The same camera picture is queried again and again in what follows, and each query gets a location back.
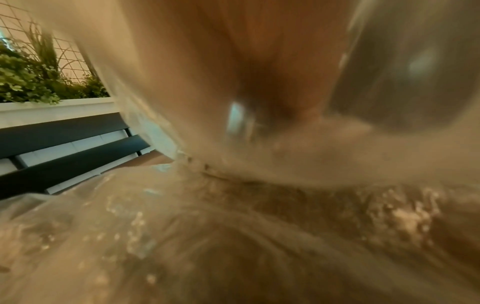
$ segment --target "wire grid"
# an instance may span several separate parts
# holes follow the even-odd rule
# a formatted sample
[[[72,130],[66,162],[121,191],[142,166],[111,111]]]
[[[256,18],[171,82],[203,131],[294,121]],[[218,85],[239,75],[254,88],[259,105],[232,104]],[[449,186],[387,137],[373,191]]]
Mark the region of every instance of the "wire grid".
[[[27,10],[10,4],[9,0],[0,0],[0,32],[4,37],[31,45],[25,30],[32,24],[37,26]],[[61,56],[59,59],[61,72],[71,81],[79,83],[90,74],[88,66],[75,43],[59,36],[54,33],[53,45],[57,56]]]

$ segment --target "white planter box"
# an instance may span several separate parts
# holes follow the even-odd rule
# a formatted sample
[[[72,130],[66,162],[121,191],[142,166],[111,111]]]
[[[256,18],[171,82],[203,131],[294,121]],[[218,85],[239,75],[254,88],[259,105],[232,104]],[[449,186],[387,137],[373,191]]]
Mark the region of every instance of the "white planter box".
[[[0,103],[0,129],[118,111],[112,97],[63,100],[57,105]]]

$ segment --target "dark bench slat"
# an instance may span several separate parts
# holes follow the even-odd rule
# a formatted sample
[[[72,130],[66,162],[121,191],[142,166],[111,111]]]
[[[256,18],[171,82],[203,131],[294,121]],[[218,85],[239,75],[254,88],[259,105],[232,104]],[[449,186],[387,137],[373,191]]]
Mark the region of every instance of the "dark bench slat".
[[[135,135],[2,175],[0,176],[0,199],[24,193],[43,193],[50,187],[148,147],[149,144]]]
[[[119,113],[0,129],[0,159],[128,128]]]

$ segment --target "planter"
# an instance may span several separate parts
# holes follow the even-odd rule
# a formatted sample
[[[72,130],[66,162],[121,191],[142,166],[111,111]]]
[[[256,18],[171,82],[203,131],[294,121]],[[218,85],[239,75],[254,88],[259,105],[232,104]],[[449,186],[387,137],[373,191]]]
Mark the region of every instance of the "planter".
[[[57,105],[0,103],[0,129],[118,111],[112,97],[63,100]]]

